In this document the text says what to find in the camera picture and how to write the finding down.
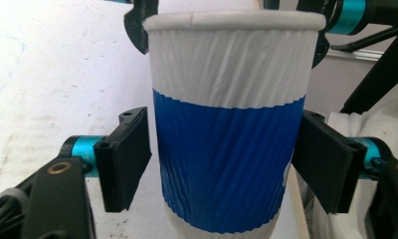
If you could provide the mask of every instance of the cyan metal part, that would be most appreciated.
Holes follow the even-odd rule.
[[[335,26],[328,32],[347,35],[360,23],[366,10],[366,0],[343,0],[340,15]]]
[[[79,156],[92,168],[86,177],[98,177],[97,159],[94,153],[94,145],[103,140],[104,136],[83,135],[78,138],[72,149],[72,156]]]
[[[105,0],[107,2],[127,3],[125,0]]]
[[[350,139],[367,147],[360,178],[378,180],[387,161],[387,158],[382,155],[385,153],[383,148],[380,148],[380,145],[374,142],[375,138],[351,137]]]

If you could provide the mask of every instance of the white paper cup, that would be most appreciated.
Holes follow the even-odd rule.
[[[268,238],[283,200],[321,15],[151,17],[169,218],[181,238]]]

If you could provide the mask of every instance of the cup rim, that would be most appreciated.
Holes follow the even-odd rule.
[[[143,24],[147,32],[159,30],[314,30],[325,27],[321,14],[299,11],[235,10],[154,15]]]

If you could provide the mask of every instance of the white table surface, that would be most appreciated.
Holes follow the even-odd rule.
[[[148,106],[153,156],[130,210],[103,212],[87,179],[99,238],[174,238],[164,213],[148,56],[132,47],[130,5],[99,0],[0,0],[0,192],[57,156],[71,135],[108,135],[117,116]],[[308,238],[289,178],[272,238]]]

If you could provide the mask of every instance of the paper cup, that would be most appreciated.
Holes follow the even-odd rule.
[[[268,238],[321,15],[167,14],[146,20],[163,197],[180,238]]]

